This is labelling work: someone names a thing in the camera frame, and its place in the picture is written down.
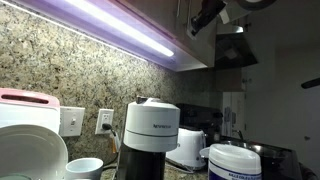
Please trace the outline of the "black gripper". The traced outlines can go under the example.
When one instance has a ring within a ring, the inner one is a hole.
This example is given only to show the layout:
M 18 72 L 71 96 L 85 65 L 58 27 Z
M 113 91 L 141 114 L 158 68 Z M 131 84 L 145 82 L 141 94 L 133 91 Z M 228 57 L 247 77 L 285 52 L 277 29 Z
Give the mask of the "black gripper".
M 207 26 L 226 6 L 223 0 L 202 0 L 201 10 L 191 18 L 193 34 L 196 35 Z

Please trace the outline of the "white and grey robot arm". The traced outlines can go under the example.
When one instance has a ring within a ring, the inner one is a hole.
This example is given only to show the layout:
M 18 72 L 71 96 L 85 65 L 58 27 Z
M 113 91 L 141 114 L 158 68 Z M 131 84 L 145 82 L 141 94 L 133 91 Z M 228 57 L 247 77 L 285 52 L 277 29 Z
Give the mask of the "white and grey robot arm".
M 190 19 L 189 32 L 198 32 L 219 17 L 223 24 L 240 19 L 253 11 L 271 6 L 276 0 L 202 0 L 201 10 Z

